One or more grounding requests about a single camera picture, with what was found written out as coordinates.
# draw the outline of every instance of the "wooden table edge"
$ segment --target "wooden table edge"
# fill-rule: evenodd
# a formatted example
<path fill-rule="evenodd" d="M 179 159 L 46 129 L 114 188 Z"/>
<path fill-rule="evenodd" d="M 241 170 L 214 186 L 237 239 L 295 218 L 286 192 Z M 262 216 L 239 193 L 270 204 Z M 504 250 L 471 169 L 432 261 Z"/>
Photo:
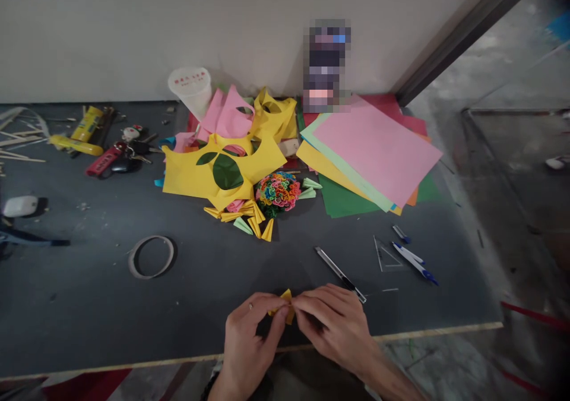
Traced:
<path fill-rule="evenodd" d="M 377 342 L 390 342 L 392 340 L 441 336 L 445 334 L 466 333 L 469 331 L 496 330 L 502 327 L 503 327 L 502 322 L 491 322 L 491 323 L 473 324 L 473 325 L 459 326 L 459 327 L 449 327 L 444 329 L 421 330 L 421 331 L 411 331 L 409 333 L 386 334 L 384 336 L 374 336 L 373 339 L 376 340 Z M 302 351 L 305 349 L 313 349 L 313 345 L 296 345 L 296 346 L 288 346 L 286 348 L 277 348 L 277 353 Z M 29 375 L 21 375 L 13 377 L 1 377 L 0 381 L 42 378 L 42 377 L 48 377 L 52 374 L 60 374 L 60 373 L 85 373 L 85 372 L 123 370 L 125 368 L 157 367 L 159 365 L 183 364 L 185 362 L 210 361 L 213 359 L 222 359 L 223 357 L 224 354 L 220 353 L 215 355 L 192 356 L 189 358 L 164 359 L 161 361 L 138 362 L 136 364 L 110 365 L 106 367 L 85 368 L 83 370 L 57 371 L 54 373 L 47 373 L 47 374 L 29 374 Z"/>

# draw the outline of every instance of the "tape roll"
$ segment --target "tape roll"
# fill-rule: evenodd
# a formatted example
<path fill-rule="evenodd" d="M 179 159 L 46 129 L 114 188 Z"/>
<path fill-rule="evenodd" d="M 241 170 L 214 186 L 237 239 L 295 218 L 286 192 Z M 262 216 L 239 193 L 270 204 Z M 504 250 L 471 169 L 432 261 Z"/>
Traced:
<path fill-rule="evenodd" d="M 147 275 L 143 275 L 142 273 L 140 273 L 137 270 L 137 267 L 135 266 L 135 257 L 137 256 L 137 253 L 143 247 L 143 245 L 152 239 L 162 239 L 164 241 L 164 243 L 166 245 L 168 245 L 170 253 L 168 255 L 168 259 L 166 260 L 166 264 L 164 265 L 164 267 L 162 269 L 160 269 L 158 273 L 156 273 L 154 275 L 147 276 Z M 173 258 L 174 258 L 174 244 L 172 243 L 172 241 L 169 238 L 167 238 L 165 236 L 159 236 L 159 235 L 149 236 L 148 238 L 141 239 L 140 241 L 137 242 L 137 244 L 134 247 L 132 247 L 131 253 L 129 254 L 129 271 L 131 272 L 131 274 L 135 278 L 144 279 L 144 280 L 152 279 L 152 278 L 157 277 L 158 275 L 161 275 L 164 272 L 166 272 L 166 270 L 168 269 L 168 267 L 172 263 Z"/>

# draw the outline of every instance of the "pen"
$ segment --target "pen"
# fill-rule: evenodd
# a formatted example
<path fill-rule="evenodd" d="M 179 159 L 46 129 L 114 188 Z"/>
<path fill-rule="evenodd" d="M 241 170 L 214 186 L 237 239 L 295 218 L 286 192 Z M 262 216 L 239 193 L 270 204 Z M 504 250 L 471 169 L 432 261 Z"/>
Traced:
<path fill-rule="evenodd" d="M 407 261 L 409 261 L 411 265 L 414 266 L 423 275 L 425 279 L 430 280 L 435 285 L 439 286 L 439 283 L 435 280 L 433 275 L 420 265 L 420 263 L 425 264 L 425 262 L 421 258 L 413 254 L 412 252 L 408 251 L 401 245 L 396 244 L 395 242 L 392 242 L 392 245 L 400 253 L 402 257 L 404 257 Z"/>
<path fill-rule="evenodd" d="M 358 300 L 360 300 L 360 303 L 362 304 L 366 303 L 366 297 L 364 297 L 362 293 L 358 290 L 358 288 L 355 287 L 355 285 L 350 281 L 350 279 L 346 277 L 343 271 L 340 270 L 336 264 L 334 264 L 334 262 L 329 258 L 329 256 L 326 255 L 325 252 L 322 249 L 320 249 L 320 247 L 315 247 L 315 251 L 323 259 L 323 261 L 328 264 L 328 266 L 340 278 L 340 280 L 346 285 L 346 288 L 348 288 L 349 290 L 351 290 L 353 293 L 356 294 Z"/>

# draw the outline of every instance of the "hand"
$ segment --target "hand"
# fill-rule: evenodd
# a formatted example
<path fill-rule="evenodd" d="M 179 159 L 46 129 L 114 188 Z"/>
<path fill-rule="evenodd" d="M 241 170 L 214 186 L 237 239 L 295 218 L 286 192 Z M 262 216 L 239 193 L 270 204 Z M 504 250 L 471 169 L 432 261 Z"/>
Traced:
<path fill-rule="evenodd" d="M 382 353 L 370 336 L 356 294 L 333 284 L 306 291 L 292 301 L 297 323 L 315 349 L 361 380 Z M 319 328 L 308 314 L 324 326 Z"/>
<path fill-rule="evenodd" d="M 267 312 L 277 308 L 267 338 L 256 336 L 259 322 Z M 224 365 L 210 391 L 209 401 L 246 400 L 251 396 L 273 362 L 288 311 L 285 299 L 255 293 L 227 317 Z"/>

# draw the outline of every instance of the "blue pen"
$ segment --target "blue pen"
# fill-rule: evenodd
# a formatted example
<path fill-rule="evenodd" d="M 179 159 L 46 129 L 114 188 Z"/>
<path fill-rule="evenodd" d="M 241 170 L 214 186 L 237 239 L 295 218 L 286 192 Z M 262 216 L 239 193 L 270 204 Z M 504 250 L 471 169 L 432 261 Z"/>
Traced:
<path fill-rule="evenodd" d="M 427 270 L 425 270 L 420 265 L 420 263 L 425 264 L 425 262 L 421 258 L 419 258 L 416 254 L 413 254 L 412 252 L 408 251 L 407 249 L 402 247 L 400 244 L 396 244 L 395 242 L 392 242 L 392 245 L 400 253 L 400 255 L 402 257 L 404 257 L 407 261 L 409 261 L 411 263 L 412 266 L 414 266 L 416 269 L 418 269 L 418 271 L 423 275 L 423 277 L 425 279 L 430 280 L 435 285 L 439 286 L 439 283 L 435 280 L 433 275 L 431 273 L 429 273 Z"/>

